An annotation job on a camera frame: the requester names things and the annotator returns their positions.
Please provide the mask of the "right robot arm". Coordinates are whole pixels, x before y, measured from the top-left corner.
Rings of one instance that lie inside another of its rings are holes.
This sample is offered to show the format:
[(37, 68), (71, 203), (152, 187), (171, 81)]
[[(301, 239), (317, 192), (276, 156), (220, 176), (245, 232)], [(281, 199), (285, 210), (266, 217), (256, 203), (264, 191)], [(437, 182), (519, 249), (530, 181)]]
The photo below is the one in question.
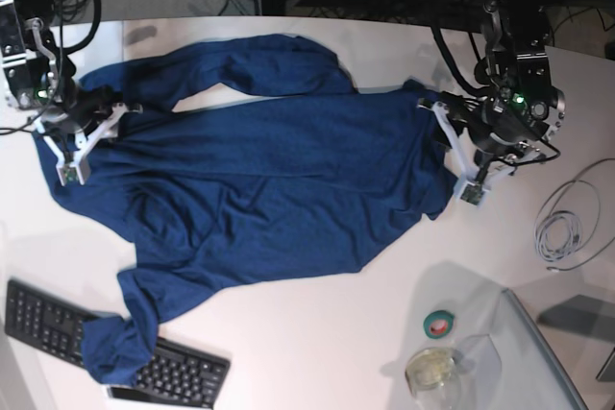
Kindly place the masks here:
[(101, 23), (102, 0), (93, 5), (93, 19), (86, 36), (65, 45), (63, 26), (70, 0), (1, 0), (1, 73), (9, 106), (28, 117), (17, 127), (5, 127), (2, 135), (30, 131), (41, 123), (45, 134), (109, 130), (122, 109), (121, 96), (109, 86), (83, 89), (75, 81), (71, 55), (85, 49)]

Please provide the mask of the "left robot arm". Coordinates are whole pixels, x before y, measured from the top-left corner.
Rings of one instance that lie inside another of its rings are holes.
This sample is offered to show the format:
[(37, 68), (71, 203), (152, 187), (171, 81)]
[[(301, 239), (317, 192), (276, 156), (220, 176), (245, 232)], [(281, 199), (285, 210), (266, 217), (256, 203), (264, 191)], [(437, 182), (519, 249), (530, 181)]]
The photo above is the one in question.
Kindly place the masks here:
[(450, 119), (467, 129), (477, 148), (474, 162), (480, 178), (495, 162), (517, 169), (560, 155), (550, 140), (565, 105), (552, 84), (546, 52), (551, 27), (544, 1), (483, 1), (485, 45), (475, 84), (462, 76), (439, 23), (430, 27), (448, 69), (468, 95), (443, 100)]

